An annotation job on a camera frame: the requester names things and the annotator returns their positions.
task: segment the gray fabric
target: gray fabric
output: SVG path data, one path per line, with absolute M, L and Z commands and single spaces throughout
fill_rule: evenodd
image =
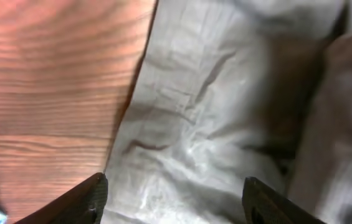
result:
M 279 192 L 342 1 L 159 0 L 106 169 L 102 223 L 244 223 L 244 178 Z
M 337 40 L 307 122 L 289 197 L 328 224 L 352 210 L 352 36 Z

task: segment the gray garment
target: gray garment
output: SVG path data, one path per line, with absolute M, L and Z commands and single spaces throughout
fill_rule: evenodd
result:
M 106 169 L 102 223 L 244 223 L 242 187 L 279 192 L 336 0 L 159 0 Z
M 352 210 L 352 36 L 337 40 L 315 98 L 289 198 L 328 224 Z

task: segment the wrinkled fabric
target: wrinkled fabric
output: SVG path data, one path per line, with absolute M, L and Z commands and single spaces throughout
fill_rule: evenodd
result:
M 245 223 L 245 177 L 285 192 L 343 2 L 159 0 L 102 223 Z
M 288 196 L 324 222 L 337 224 L 352 211 L 352 35 L 331 46 L 328 61 Z

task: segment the brown wooden tabletop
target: brown wooden tabletop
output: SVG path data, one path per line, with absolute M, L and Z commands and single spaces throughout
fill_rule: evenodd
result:
M 154 0 L 0 0 L 0 203 L 19 220 L 103 170 Z

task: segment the wood grain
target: wood grain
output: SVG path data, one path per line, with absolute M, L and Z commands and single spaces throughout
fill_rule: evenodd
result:
M 0 202 L 12 223 L 101 171 L 154 0 L 0 0 Z

